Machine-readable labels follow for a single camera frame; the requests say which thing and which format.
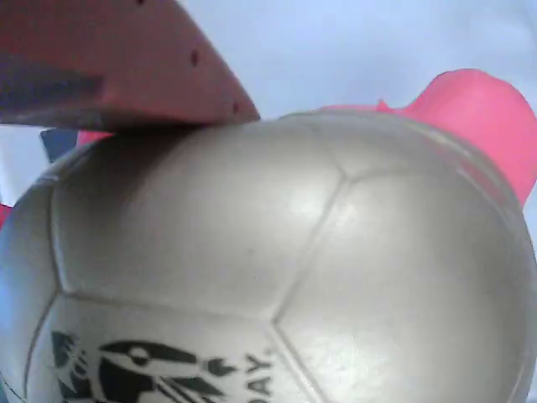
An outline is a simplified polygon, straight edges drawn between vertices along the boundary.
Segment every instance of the white background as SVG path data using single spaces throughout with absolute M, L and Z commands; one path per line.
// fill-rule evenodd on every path
M 265 118 L 334 103 L 376 103 L 379 98 L 400 107 L 439 73 L 462 67 L 511 82 L 537 110 L 537 1 L 181 3 Z M 0 128 L 0 192 L 9 203 L 46 166 L 39 131 L 23 139 L 13 136 L 13 130 L 28 129 Z M 537 239 L 537 194 L 525 214 Z M 535 388 L 530 401 L 537 402 Z

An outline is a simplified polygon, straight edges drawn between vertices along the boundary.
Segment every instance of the silver soccer ball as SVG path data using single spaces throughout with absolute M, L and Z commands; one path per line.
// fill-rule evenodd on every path
M 504 178 L 382 113 L 117 136 L 0 234 L 12 403 L 522 403 L 533 251 Z

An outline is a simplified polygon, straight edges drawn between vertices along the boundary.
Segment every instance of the black printed graphic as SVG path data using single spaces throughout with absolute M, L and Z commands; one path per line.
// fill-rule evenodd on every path
M 52 346 L 62 403 L 139 403 L 144 394 L 157 394 L 163 402 L 222 403 L 226 393 L 215 380 L 239 371 L 225 358 L 199 359 L 195 354 L 162 343 L 139 340 L 102 345 L 93 382 L 88 376 L 87 351 L 72 333 L 53 332 Z M 246 354 L 244 372 L 270 369 L 271 364 Z M 251 379 L 246 389 L 269 397 L 269 376 Z
M 60 392 L 65 401 L 91 399 L 91 382 L 87 377 L 86 350 L 74 334 L 52 333 L 52 350 Z

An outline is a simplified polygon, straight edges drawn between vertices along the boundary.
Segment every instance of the printed logo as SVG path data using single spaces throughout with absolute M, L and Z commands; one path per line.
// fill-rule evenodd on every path
M 55 375 L 62 403 L 222 403 L 227 392 L 215 379 L 245 377 L 245 403 L 269 403 L 273 363 L 246 353 L 240 362 L 200 359 L 161 343 L 117 341 L 90 352 L 73 333 L 52 332 Z

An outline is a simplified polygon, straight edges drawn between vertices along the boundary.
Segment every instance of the soccer ball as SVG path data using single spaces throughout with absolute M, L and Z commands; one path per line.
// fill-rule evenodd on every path
M 12 403 L 521 403 L 534 256 L 476 150 L 382 113 L 117 136 L 0 235 Z

